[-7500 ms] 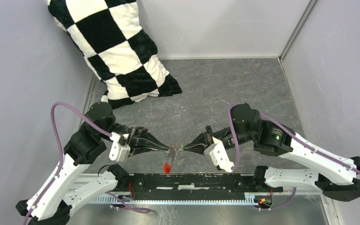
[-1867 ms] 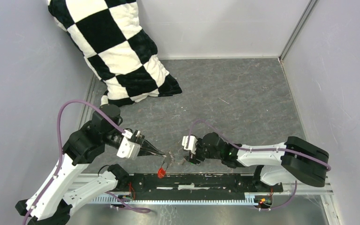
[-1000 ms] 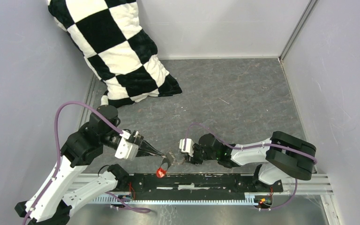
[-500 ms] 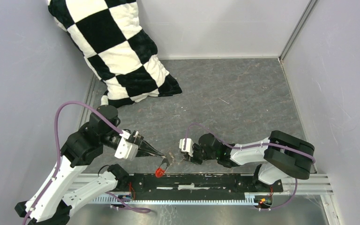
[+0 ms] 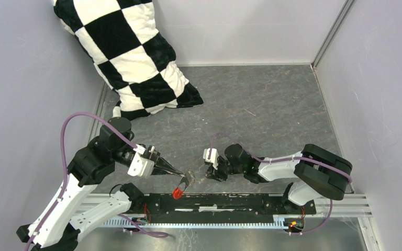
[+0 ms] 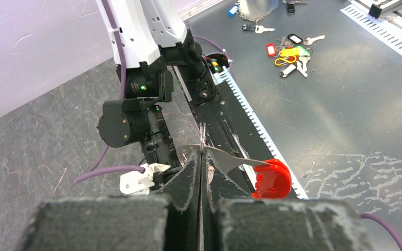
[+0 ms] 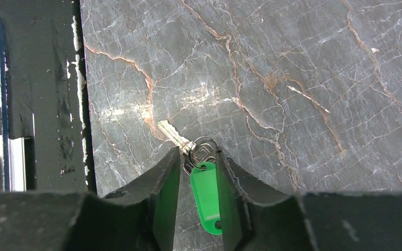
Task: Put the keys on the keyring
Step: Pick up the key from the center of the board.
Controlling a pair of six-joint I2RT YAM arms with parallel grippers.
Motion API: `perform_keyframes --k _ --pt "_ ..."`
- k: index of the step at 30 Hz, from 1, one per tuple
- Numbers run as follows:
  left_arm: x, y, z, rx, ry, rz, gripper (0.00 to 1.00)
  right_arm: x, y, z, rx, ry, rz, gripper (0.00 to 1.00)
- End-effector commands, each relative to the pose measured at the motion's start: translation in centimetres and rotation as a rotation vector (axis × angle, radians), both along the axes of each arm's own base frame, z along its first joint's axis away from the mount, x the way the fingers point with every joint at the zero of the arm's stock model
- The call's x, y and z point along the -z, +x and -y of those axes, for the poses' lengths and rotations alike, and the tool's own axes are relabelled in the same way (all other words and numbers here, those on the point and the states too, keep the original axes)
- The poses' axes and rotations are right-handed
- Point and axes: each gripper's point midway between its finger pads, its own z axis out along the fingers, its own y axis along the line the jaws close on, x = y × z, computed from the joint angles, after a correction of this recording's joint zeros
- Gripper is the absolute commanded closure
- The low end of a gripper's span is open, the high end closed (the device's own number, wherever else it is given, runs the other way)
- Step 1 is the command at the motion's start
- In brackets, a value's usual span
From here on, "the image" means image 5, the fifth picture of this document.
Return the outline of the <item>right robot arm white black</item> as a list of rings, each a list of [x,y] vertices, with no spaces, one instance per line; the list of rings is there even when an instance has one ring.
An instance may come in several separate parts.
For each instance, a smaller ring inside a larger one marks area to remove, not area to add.
[[[254,184],[297,178],[299,181],[288,185],[281,199],[287,213],[295,213],[320,197],[341,201],[352,181],[353,165],[348,160],[314,144],[277,158],[256,157],[241,145],[233,144],[225,149],[224,157],[217,149],[204,149],[203,159],[208,166],[206,177],[217,181],[237,174]]]

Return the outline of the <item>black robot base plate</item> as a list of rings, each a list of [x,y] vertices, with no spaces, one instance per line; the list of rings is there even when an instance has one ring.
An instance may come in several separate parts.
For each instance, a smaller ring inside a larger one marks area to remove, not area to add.
[[[295,206],[270,193],[192,193],[174,199],[151,193],[132,203],[129,214],[148,215],[152,223],[272,223],[273,216],[314,215],[314,201]]]

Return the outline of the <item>metal key holder red handle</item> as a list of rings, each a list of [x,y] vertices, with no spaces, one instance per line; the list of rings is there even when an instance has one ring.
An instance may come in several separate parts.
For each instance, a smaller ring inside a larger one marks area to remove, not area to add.
[[[191,169],[189,169],[186,173],[182,175],[180,183],[172,192],[173,199],[175,200],[180,199],[183,196],[186,189],[193,183],[193,181],[194,181],[194,173]]]

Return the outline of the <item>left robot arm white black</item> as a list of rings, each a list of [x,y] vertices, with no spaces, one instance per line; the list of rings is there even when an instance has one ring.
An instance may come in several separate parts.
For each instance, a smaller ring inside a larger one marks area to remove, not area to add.
[[[126,166],[133,177],[183,176],[154,146],[134,144],[133,137],[126,118],[114,117],[103,123],[99,135],[67,163],[64,181],[45,210],[33,223],[17,229],[27,250],[74,250],[88,233],[109,219],[127,211],[139,212],[145,204],[144,194],[132,183],[121,185],[91,209],[77,212],[87,196],[114,172],[116,163]]]

